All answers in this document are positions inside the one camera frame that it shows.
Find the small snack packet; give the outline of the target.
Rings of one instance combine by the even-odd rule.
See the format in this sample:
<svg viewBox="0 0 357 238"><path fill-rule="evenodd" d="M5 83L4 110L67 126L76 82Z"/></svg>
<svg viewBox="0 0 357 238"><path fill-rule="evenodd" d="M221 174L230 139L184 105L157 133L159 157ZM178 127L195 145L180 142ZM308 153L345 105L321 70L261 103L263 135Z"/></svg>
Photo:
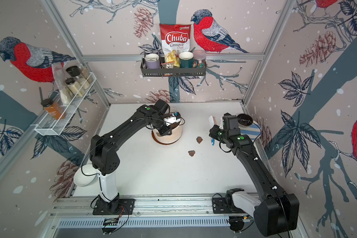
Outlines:
<svg viewBox="0 0 357 238"><path fill-rule="evenodd" d="M174 68L174 62L165 62L162 64L162 68L165 68L165 69L170 69L170 68Z"/></svg>

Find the orange spice jar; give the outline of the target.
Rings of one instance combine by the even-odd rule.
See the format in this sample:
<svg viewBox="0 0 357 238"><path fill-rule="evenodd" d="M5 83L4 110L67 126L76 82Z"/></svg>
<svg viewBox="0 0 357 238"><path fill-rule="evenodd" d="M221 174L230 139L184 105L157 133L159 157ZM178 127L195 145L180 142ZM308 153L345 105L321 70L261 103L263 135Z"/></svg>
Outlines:
<svg viewBox="0 0 357 238"><path fill-rule="evenodd" d="M41 105L54 120L57 121L65 118L64 110L52 99L44 99Z"/></svg>

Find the green mug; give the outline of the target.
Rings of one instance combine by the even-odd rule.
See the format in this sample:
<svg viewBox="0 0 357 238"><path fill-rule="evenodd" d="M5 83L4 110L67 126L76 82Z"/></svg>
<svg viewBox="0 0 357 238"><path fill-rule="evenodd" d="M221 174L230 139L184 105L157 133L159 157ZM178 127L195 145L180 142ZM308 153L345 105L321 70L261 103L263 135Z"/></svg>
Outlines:
<svg viewBox="0 0 357 238"><path fill-rule="evenodd" d="M182 52L179 54L180 68L193 68L193 53Z"/></svg>

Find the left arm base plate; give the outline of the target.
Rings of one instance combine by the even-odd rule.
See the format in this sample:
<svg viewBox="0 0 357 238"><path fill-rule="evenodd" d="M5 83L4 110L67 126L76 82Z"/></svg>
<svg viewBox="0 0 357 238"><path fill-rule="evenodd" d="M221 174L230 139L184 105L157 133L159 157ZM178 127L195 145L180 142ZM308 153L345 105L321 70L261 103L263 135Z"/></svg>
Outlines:
<svg viewBox="0 0 357 238"><path fill-rule="evenodd" d="M135 199L118 199L110 203L105 202L101 197L93 207L93 215L131 215L133 213Z"/></svg>

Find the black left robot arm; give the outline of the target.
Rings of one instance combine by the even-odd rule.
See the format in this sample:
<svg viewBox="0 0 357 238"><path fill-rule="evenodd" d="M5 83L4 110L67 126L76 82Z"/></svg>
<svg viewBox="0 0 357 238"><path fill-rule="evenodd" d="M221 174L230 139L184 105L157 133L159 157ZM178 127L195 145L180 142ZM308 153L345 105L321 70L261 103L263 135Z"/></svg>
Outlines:
<svg viewBox="0 0 357 238"><path fill-rule="evenodd" d="M116 187L116 169L120 165L117 151L139 130L151 126L162 137L172 134L172 126L182 121L179 112L171 112L170 106L163 100L154 105L142 105L124 123L111 132L91 139L89 159L97 171L101 192L99 201L108 208L117 207L119 192Z"/></svg>

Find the pink lidded glass jar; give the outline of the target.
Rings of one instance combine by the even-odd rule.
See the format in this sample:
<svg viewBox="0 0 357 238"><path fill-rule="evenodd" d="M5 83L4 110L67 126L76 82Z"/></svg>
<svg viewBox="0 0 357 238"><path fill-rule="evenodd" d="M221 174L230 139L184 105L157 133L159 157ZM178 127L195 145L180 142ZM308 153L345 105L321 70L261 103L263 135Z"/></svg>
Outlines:
<svg viewBox="0 0 357 238"><path fill-rule="evenodd" d="M194 50L192 53L193 53L193 68L206 67L206 52L204 50Z"/></svg>

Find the tall black lid spice jar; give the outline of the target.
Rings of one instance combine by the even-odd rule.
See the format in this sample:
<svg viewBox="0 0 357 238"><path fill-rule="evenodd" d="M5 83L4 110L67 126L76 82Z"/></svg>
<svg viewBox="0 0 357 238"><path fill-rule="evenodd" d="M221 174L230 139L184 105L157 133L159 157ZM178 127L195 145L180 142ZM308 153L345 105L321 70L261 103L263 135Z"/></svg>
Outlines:
<svg viewBox="0 0 357 238"><path fill-rule="evenodd" d="M90 88L90 83L87 79L82 75L81 70L78 66L70 66L65 70L72 78L74 78L79 85L84 89L87 90Z"/></svg>

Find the blue striped plate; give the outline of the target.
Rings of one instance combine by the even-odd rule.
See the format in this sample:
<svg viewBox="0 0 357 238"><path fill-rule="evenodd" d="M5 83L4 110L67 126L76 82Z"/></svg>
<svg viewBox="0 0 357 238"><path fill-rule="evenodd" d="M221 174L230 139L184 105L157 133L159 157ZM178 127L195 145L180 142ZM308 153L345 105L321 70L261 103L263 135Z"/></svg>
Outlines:
<svg viewBox="0 0 357 238"><path fill-rule="evenodd" d="M261 128L256 121L253 121L253 124L250 126L239 125L241 134L246 134L254 142L257 138L261 136Z"/></svg>

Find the brown dried mud flake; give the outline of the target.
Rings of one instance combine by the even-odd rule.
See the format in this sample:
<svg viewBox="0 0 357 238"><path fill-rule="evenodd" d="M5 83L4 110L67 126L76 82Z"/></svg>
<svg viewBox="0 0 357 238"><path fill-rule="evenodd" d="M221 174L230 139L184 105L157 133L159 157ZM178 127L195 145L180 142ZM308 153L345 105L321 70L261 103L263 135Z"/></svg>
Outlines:
<svg viewBox="0 0 357 238"><path fill-rule="evenodd" d="M188 151L188 154L189 154L191 157L193 157L193 156L195 155L195 151L194 151L194 150L190 150L190 151Z"/></svg>

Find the red Chuba chips bag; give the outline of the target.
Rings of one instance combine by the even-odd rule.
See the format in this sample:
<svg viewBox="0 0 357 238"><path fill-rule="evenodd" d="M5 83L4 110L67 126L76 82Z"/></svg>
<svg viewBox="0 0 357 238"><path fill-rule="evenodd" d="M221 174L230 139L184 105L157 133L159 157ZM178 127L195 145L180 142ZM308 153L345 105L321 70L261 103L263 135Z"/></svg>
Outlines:
<svg viewBox="0 0 357 238"><path fill-rule="evenodd" d="M160 24L160 33L165 62L172 62L174 67L180 67L180 53L190 49L191 25Z"/></svg>

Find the clear plastic bag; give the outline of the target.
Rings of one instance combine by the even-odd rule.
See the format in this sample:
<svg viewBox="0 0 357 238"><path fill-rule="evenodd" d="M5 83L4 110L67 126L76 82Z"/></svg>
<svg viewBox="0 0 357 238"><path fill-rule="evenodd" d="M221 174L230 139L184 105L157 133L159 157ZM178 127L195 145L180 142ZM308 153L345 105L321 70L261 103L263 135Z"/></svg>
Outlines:
<svg viewBox="0 0 357 238"><path fill-rule="evenodd" d="M59 90L61 102L64 106L67 106L72 101L73 95L65 83L66 77L61 63L53 63L52 71L57 88Z"/></svg>

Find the terracotta pot saucer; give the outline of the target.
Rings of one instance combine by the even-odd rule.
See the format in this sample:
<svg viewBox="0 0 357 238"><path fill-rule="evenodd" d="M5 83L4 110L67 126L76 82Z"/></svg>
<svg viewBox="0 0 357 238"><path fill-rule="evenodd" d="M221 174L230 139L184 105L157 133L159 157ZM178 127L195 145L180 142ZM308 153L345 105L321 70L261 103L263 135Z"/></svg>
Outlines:
<svg viewBox="0 0 357 238"><path fill-rule="evenodd" d="M158 132L152 131L152 138L158 144L170 145L181 138L181 133L172 133L171 135L161 136Z"/></svg>

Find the dark metal wall shelf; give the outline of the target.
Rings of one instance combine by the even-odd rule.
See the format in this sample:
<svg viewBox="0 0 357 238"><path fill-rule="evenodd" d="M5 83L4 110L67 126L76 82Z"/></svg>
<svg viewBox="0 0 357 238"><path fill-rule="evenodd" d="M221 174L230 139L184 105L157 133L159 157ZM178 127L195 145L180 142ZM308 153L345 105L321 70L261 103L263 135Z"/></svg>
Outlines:
<svg viewBox="0 0 357 238"><path fill-rule="evenodd" d="M196 68L164 68L162 65L160 68L148 68L146 63L146 59L143 58L140 65L141 73L145 77L204 76L207 70L207 64Z"/></svg>

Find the cream ceramic flower pot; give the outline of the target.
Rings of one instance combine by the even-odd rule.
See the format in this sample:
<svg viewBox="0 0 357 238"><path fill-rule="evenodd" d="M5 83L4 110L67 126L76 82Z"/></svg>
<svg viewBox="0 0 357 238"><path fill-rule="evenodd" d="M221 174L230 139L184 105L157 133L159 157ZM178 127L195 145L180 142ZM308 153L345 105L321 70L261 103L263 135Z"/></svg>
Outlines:
<svg viewBox="0 0 357 238"><path fill-rule="evenodd" d="M152 136L154 140L160 144L173 144L181 138L184 119L179 111L173 108L164 114L163 120L165 124L170 127L171 132L168 135L162 136L157 129L153 129Z"/></svg>

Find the white ceramic bowl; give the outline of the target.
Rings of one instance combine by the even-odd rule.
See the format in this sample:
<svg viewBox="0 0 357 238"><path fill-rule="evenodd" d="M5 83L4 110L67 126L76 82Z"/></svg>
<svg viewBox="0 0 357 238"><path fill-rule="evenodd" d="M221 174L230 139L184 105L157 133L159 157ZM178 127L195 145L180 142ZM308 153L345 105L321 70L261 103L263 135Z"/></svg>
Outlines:
<svg viewBox="0 0 357 238"><path fill-rule="evenodd" d="M76 171L73 182L78 187L86 187L94 184L100 173L92 164L86 164Z"/></svg>

